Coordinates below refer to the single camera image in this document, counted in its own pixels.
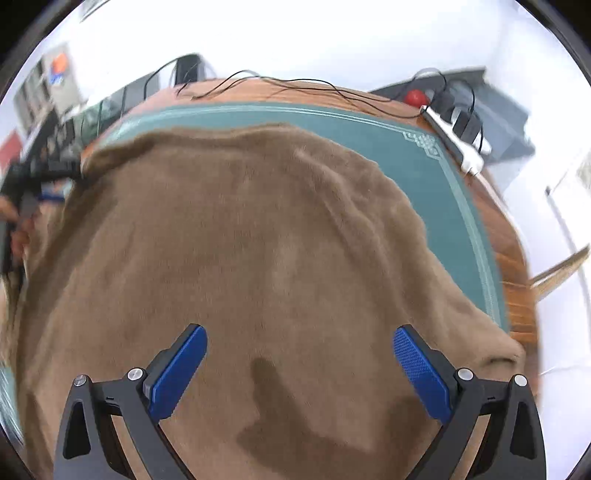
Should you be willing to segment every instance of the black cable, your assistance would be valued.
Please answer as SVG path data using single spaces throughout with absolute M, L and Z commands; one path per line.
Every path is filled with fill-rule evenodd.
M 224 85 L 228 80 L 231 80 L 231 78 L 235 77 L 236 75 L 239 75 L 241 73 L 249 73 L 250 75 L 248 77 L 242 77 L 238 80 L 235 80 L 234 82 L 232 82 L 230 85 L 228 85 L 227 87 L 225 87 L 222 90 L 219 90 L 220 87 L 222 87 L 222 85 Z M 413 118 L 418 118 L 419 116 L 422 115 L 422 113 L 418 113 L 416 115 L 410 115 L 410 116 L 405 116 L 405 115 L 397 115 L 395 113 L 391 113 L 391 112 L 387 112 L 385 110 L 382 110 L 381 108 L 375 106 L 373 103 L 369 103 L 366 100 L 371 100 L 374 102 L 382 102 L 382 103 L 388 103 L 388 102 L 392 102 L 393 100 L 391 99 L 378 99 L 378 98 L 374 98 L 374 97 L 370 97 L 370 96 L 366 96 L 363 95 L 361 93 L 357 93 L 357 92 L 350 92 L 348 90 L 343 90 L 343 89 L 339 89 L 338 87 L 336 87 L 335 85 L 333 85 L 332 83 L 326 81 L 326 80 L 320 80 L 320 79 L 308 79 L 308 78 L 301 78 L 301 79 L 291 79 L 291 80 L 283 80 L 283 79 L 278 79 L 275 77 L 267 77 L 264 75 L 260 75 L 257 72 L 253 72 L 252 70 L 240 70 L 236 73 L 233 73 L 232 75 L 230 75 L 228 78 L 226 78 L 224 81 L 222 81 L 221 83 L 219 83 L 218 85 L 216 85 L 214 88 L 208 90 L 207 92 L 201 94 L 201 95 L 192 95 L 191 99 L 192 100 L 200 100 L 203 99 L 209 95 L 211 95 L 212 93 L 215 93 L 216 96 L 217 95 L 221 95 L 224 92 L 227 92 L 229 89 L 233 88 L 234 86 L 249 80 L 249 79 L 260 79 L 263 80 L 264 82 L 270 83 L 272 85 L 276 85 L 276 86 L 281 86 L 281 87 L 285 87 L 287 89 L 293 89 L 293 90 L 314 90 L 314 91 L 322 91 L 322 92 L 326 92 L 326 91 L 330 91 L 329 89 L 326 88 L 319 88 L 319 87 L 304 87 L 304 86 L 290 86 L 290 85 L 282 85 L 282 84 L 286 84 L 286 83 L 290 83 L 290 82 L 317 82 L 317 83 L 324 83 L 326 85 L 329 85 L 332 90 L 334 90 L 339 96 L 341 96 L 344 100 L 346 100 L 347 102 L 349 102 L 351 105 L 355 106 L 356 108 L 358 108 L 358 105 L 355 105 L 354 103 L 352 103 L 352 101 L 356 101 L 356 102 L 361 102 L 364 103 L 368 106 L 370 106 L 371 108 L 377 110 L 378 112 L 384 113 L 385 115 L 394 117 L 394 118 L 400 118 L 400 119 L 413 119 Z M 183 89 L 187 86 L 187 83 L 185 83 L 181 88 L 179 88 L 179 90 L 177 91 L 177 96 L 180 92 L 183 91 Z M 350 95 L 355 95 L 358 98 L 355 97 L 351 97 L 348 95 L 345 95 L 343 92 L 346 92 Z
M 484 140 L 484 126 L 480 125 L 480 147 L 478 147 L 478 153 L 482 151 L 482 142 Z
M 187 75 L 189 74 L 189 72 L 191 72 L 191 70 L 193 70 L 197 65 L 199 65 L 201 63 L 201 60 L 199 60 L 195 65 L 193 65 L 191 68 L 189 68 L 186 72 L 185 75 L 183 77 L 183 81 L 187 80 Z
M 464 79 L 451 80 L 449 83 L 450 85 L 452 83 L 463 83 L 470 89 L 470 91 L 472 92 L 472 106 L 470 107 L 470 113 L 472 113 L 474 111 L 474 106 L 476 105 L 476 94 L 474 93 L 474 88 L 472 87 L 472 85 L 470 85 L 470 83 L 468 83 L 468 81 Z
M 427 72 L 435 72 L 435 73 L 437 73 L 443 79 L 443 88 L 440 91 L 442 92 L 443 90 L 446 89 L 446 87 L 447 87 L 447 78 L 441 72 L 441 70 L 435 69 L 435 68 L 432 68 L 432 67 L 428 67 L 426 69 L 421 69 L 417 73 L 415 73 L 412 76 L 412 78 L 410 79 L 410 81 L 407 82 L 406 85 L 404 85 L 403 88 L 401 88 L 400 91 L 396 95 L 394 95 L 394 100 L 398 100 L 402 96 L 402 94 L 405 94 L 406 95 L 409 92 L 410 87 L 413 85 L 413 82 L 415 82 L 416 80 L 418 80 L 419 75 L 422 75 L 423 73 L 427 73 Z
M 154 78 L 155 75 L 158 74 L 158 72 L 160 72 L 160 70 L 162 70 L 165 67 L 168 67 L 168 65 L 170 65 L 171 63 L 175 62 L 175 61 L 179 61 L 180 59 L 182 59 L 183 57 L 186 57 L 187 54 L 185 55 L 181 55 L 180 57 L 176 57 L 175 59 L 172 59 L 168 62 L 166 62 L 164 65 L 162 65 L 158 70 L 156 70 L 152 75 L 150 75 L 148 77 L 148 79 L 145 81 L 144 83 L 144 100 L 146 100 L 146 97 L 148 96 L 148 82 Z
M 86 119 L 86 111 L 82 112 L 82 120 L 80 121 L 80 141 L 82 142 L 82 148 L 86 148 L 86 142 L 84 141 L 83 135 L 83 128 L 84 128 L 84 120 Z

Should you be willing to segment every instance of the wooden table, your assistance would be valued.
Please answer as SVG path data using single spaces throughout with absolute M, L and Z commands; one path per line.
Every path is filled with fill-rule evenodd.
M 307 82 L 293 82 L 290 86 L 314 86 L 321 91 L 306 91 L 287 89 L 285 86 L 272 85 L 263 80 L 248 80 L 233 87 L 231 90 L 217 95 L 217 92 L 203 99 L 193 99 L 193 96 L 202 95 L 218 85 L 221 80 L 208 80 L 206 82 L 193 83 L 183 89 L 177 95 L 177 88 L 165 89 L 152 95 L 145 102 L 134 108 L 128 115 L 147 112 L 171 105 L 188 103 L 225 103 L 225 102 L 283 102 L 304 103 L 316 106 L 334 107 L 353 112 L 369 113 L 373 116 L 393 119 L 400 123 L 422 128 L 434 133 L 429 124 L 423 118 L 400 119 L 391 114 L 412 116 L 418 113 L 414 107 L 403 103 L 387 101 L 387 99 L 364 93 L 374 100 L 366 100 L 371 105 L 377 106 L 380 112 L 371 105 L 366 105 L 355 100 L 346 100 L 331 87 L 322 84 Z M 355 95 L 355 90 L 347 90 L 350 96 Z M 85 151 L 85 155 L 92 151 L 91 144 Z M 527 265 L 521 251 L 518 237 L 501 211 L 496 207 L 486 190 L 477 180 L 465 178 L 466 185 L 473 196 L 473 201 L 480 211 L 480 216 L 488 232 L 492 249 L 499 265 L 503 290 L 505 294 L 506 312 L 511 325 L 511 336 L 524 346 L 535 349 L 537 345 L 537 329 L 535 322 L 534 297 L 528 286 Z

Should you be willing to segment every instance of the blue gripper pad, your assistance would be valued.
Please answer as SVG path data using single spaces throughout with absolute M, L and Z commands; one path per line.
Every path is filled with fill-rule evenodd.
M 200 325 L 194 327 L 194 331 L 181 346 L 175 344 L 170 348 L 174 348 L 177 352 L 151 387 L 148 411 L 156 422 L 167 419 L 173 414 L 205 356 L 207 333 Z
M 402 365 L 404 373 L 412 383 L 429 416 L 447 423 L 452 416 L 449 391 L 435 367 L 404 327 L 396 329 L 393 344 L 394 355 Z

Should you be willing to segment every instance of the wire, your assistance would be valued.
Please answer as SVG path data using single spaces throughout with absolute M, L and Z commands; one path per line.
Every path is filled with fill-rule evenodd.
M 180 57 L 176 57 L 175 59 L 172 59 L 168 62 L 166 62 L 164 65 L 162 65 L 158 70 L 156 70 L 152 75 L 150 75 L 148 77 L 148 79 L 145 81 L 144 83 L 144 100 L 146 100 L 146 97 L 148 96 L 148 82 L 154 78 L 154 76 L 156 76 L 158 74 L 158 72 L 160 72 L 160 70 L 162 70 L 165 67 L 168 67 L 168 65 L 170 65 L 171 63 L 174 63 L 175 61 L 179 61 L 180 59 L 182 59 L 183 57 L 186 57 L 187 54 L 185 55 L 181 55 Z
M 225 88 L 221 89 L 220 88 L 227 83 L 229 80 L 231 80 L 232 78 L 234 78 L 236 75 L 240 75 L 241 73 L 248 73 L 249 76 L 247 77 L 242 77 L 239 78 L 237 80 L 234 80 L 230 85 L 226 86 Z M 201 94 L 201 95 L 191 95 L 191 100 L 201 100 L 205 97 L 208 97 L 212 94 L 215 94 L 215 96 L 217 95 L 221 95 L 224 92 L 227 92 L 228 90 L 230 90 L 231 88 L 235 87 L 236 85 L 239 85 L 242 82 L 245 82 L 249 79 L 259 79 L 262 80 L 264 82 L 270 83 L 272 85 L 275 86 L 281 86 L 284 87 L 286 89 L 293 89 L 293 90 L 310 90 L 310 91 L 321 91 L 321 92 L 326 92 L 326 91 L 330 91 L 330 89 L 326 89 L 326 88 L 320 88 L 320 87 L 304 87 L 304 86 L 291 86 L 291 85 L 285 85 L 287 83 L 291 83 L 291 82 L 316 82 L 316 83 L 324 83 L 325 85 L 328 85 L 331 87 L 332 90 L 334 90 L 339 96 L 341 96 L 344 100 L 346 100 L 348 103 L 350 103 L 351 105 L 355 106 L 356 108 L 358 108 L 358 105 L 355 105 L 353 103 L 353 101 L 355 102 L 361 102 L 364 103 L 368 106 L 370 106 L 371 108 L 377 110 L 378 112 L 384 113 L 385 115 L 394 117 L 394 118 L 400 118 L 400 119 L 413 119 L 413 118 L 418 118 L 419 116 L 422 115 L 422 113 L 418 113 L 416 115 L 397 115 L 395 113 L 391 113 L 391 112 L 387 112 L 386 110 L 382 110 L 381 108 L 377 107 L 376 105 L 374 105 L 373 103 L 368 102 L 367 100 L 371 100 L 373 102 L 381 102 L 381 103 L 390 103 L 393 100 L 392 99 L 380 99 L 380 98 L 376 98 L 373 96 L 367 96 L 367 95 L 363 95 L 361 93 L 358 92 L 350 92 L 348 90 L 344 90 L 344 89 L 339 89 L 338 87 L 336 87 L 335 85 L 333 85 L 332 83 L 328 82 L 327 80 L 320 80 L 320 79 L 309 79 L 309 78 L 300 78 L 300 79 L 291 79 L 291 80 L 283 80 L 283 79 L 278 79 L 275 77 L 267 77 L 264 75 L 260 75 L 257 72 L 253 72 L 252 70 L 240 70 L 236 73 L 233 73 L 232 75 L 230 75 L 228 78 L 226 78 L 224 81 L 222 81 L 221 83 L 219 83 L 218 85 L 216 85 L 214 88 L 208 90 L 207 92 Z M 179 90 L 177 91 L 177 96 L 186 88 L 186 86 L 188 85 L 188 83 L 185 83 L 184 85 L 182 85 L 181 88 L 179 88 Z
M 418 78 L 420 77 L 420 75 L 422 75 L 423 73 L 427 73 L 427 72 L 435 72 L 435 73 L 437 73 L 443 79 L 443 88 L 440 90 L 440 92 L 444 91 L 446 89 L 446 87 L 447 87 L 447 78 L 441 72 L 441 70 L 435 69 L 435 68 L 432 68 L 432 67 L 428 67 L 426 69 L 421 69 L 417 73 L 415 73 L 412 76 L 412 78 L 410 79 L 410 81 L 406 82 L 405 85 L 400 89 L 400 91 L 396 95 L 394 95 L 394 100 L 398 100 L 402 96 L 403 93 L 406 95 L 406 93 L 408 93 L 408 91 L 410 90 L 411 85 L 416 80 L 418 80 Z
M 480 121 L 480 147 L 478 147 L 478 153 L 482 152 L 482 142 L 484 142 L 484 125 L 482 125 L 482 120 Z
M 472 105 L 470 106 L 470 113 L 472 113 L 474 111 L 474 107 L 476 105 L 476 94 L 474 93 L 474 88 L 472 87 L 472 85 L 470 85 L 470 83 L 468 83 L 467 80 L 464 79 L 456 79 L 456 80 L 451 80 L 449 82 L 449 84 L 451 85 L 452 83 L 463 83 L 464 85 L 466 85 L 471 93 L 472 93 Z
M 191 68 L 189 68 L 186 72 L 185 75 L 183 77 L 183 81 L 185 82 L 187 80 L 187 75 L 189 75 L 189 72 L 191 70 L 193 70 L 197 65 L 199 65 L 201 63 L 201 60 L 199 60 L 195 65 L 193 65 Z

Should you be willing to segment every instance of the red object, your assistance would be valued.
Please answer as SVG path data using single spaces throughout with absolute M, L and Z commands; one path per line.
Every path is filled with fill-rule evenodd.
M 21 149 L 21 138 L 18 136 L 16 130 L 13 130 L 0 147 L 0 168 L 2 171 L 6 169 L 13 158 L 18 158 Z
M 403 101 L 407 105 L 415 106 L 417 108 L 421 108 L 423 105 L 428 105 L 430 102 L 429 97 L 425 95 L 422 90 L 417 89 L 408 92 Z

